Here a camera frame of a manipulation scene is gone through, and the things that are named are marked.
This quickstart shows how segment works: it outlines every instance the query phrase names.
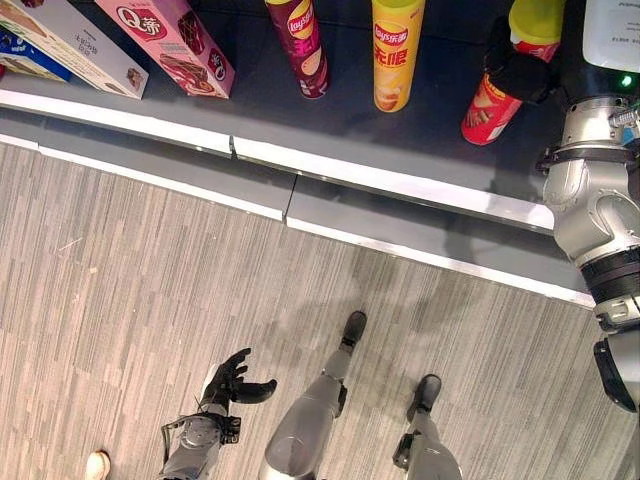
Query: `product packaging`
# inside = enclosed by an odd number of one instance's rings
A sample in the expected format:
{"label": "product packaging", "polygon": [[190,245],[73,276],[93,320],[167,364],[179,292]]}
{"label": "product packaging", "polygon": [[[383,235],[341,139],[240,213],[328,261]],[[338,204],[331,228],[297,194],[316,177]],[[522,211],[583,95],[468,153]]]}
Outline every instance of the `product packaging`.
{"label": "product packaging", "polygon": [[66,0],[0,0],[0,25],[98,90],[142,97],[147,72]]}
{"label": "product packaging", "polygon": [[187,0],[96,0],[189,95],[229,98],[235,71]]}
{"label": "product packaging", "polygon": [[0,31],[0,64],[8,70],[67,82],[71,72],[22,38]]}
{"label": "product packaging", "polygon": [[[518,52],[551,61],[560,45],[565,0],[516,0],[509,13],[511,42]],[[462,121],[462,135],[487,145],[502,133],[522,101],[502,92],[484,74]]]}
{"label": "product packaging", "polygon": [[425,0],[373,0],[373,100],[383,112],[409,101]]}
{"label": "product packaging", "polygon": [[307,98],[319,98],[329,88],[327,54],[311,0],[266,0],[282,48]]}

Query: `shoe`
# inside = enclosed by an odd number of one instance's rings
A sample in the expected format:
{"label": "shoe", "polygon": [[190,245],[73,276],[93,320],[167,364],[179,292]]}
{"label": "shoe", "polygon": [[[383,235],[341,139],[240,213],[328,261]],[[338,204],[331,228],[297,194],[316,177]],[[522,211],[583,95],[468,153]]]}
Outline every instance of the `shoe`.
{"label": "shoe", "polygon": [[416,392],[413,396],[413,402],[407,410],[407,420],[409,423],[413,421],[413,416],[416,410],[422,409],[430,412],[433,408],[433,404],[436,402],[436,398],[440,394],[440,388],[442,387],[442,380],[437,375],[430,373],[429,375],[422,377]]}
{"label": "shoe", "polygon": [[105,480],[111,470],[111,460],[107,452],[98,450],[89,455],[84,480]]}
{"label": "shoe", "polygon": [[362,338],[364,329],[367,326],[367,316],[360,312],[355,311],[347,319],[347,323],[344,326],[342,332],[342,343],[349,347],[355,347],[356,343]]}

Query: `brand logo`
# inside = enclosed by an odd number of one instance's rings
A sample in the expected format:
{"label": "brand logo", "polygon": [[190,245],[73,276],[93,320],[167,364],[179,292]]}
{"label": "brand logo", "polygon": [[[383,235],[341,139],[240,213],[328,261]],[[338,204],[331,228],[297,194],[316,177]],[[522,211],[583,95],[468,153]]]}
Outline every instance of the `brand logo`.
{"label": "brand logo", "polygon": [[289,16],[287,28],[289,33],[296,38],[304,40],[313,32],[313,5],[310,0],[303,0]]}
{"label": "brand logo", "polygon": [[404,30],[400,32],[390,32],[376,23],[374,31],[376,38],[390,47],[399,47],[407,40],[407,37],[409,37],[409,30],[407,28],[404,28]]}
{"label": "brand logo", "polygon": [[227,76],[227,70],[224,67],[223,56],[216,49],[212,48],[209,53],[209,68],[213,71],[213,76],[219,82],[223,81]]}
{"label": "brand logo", "polygon": [[118,7],[116,12],[120,21],[145,41],[159,40],[167,35],[167,29],[150,10]]}

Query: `shelf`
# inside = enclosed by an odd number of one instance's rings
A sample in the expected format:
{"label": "shelf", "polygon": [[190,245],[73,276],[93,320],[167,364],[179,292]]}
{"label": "shelf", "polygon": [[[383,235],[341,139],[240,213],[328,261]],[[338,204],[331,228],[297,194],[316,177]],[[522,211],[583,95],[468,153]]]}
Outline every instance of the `shelf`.
{"label": "shelf", "polygon": [[553,238],[309,178],[296,182],[291,228],[593,308]]}
{"label": "shelf", "polygon": [[[555,105],[527,107],[488,147],[460,136],[459,122],[480,78],[482,47],[424,37],[409,105],[383,114],[371,99],[369,30],[322,26],[333,83],[324,98],[310,101],[298,92],[267,19],[203,12],[237,69],[232,99],[221,101],[185,96],[97,7],[81,10],[149,69],[143,100],[99,93],[79,80],[56,84],[7,75],[0,106],[235,153],[415,203],[552,231],[551,212],[540,204],[544,179],[533,165],[561,132]],[[350,57],[352,51],[362,55]]]}
{"label": "shelf", "polygon": [[593,306],[553,238],[164,142],[0,110],[0,141],[291,228]]}
{"label": "shelf", "polygon": [[59,119],[0,110],[0,141],[282,221],[295,176]]}

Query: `pink snack box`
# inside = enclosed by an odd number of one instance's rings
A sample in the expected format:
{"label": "pink snack box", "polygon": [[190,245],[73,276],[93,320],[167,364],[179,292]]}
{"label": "pink snack box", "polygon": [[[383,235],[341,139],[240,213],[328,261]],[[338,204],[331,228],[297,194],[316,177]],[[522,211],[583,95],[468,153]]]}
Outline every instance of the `pink snack box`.
{"label": "pink snack box", "polygon": [[189,95],[229,98],[235,71],[187,0],[96,0]]}

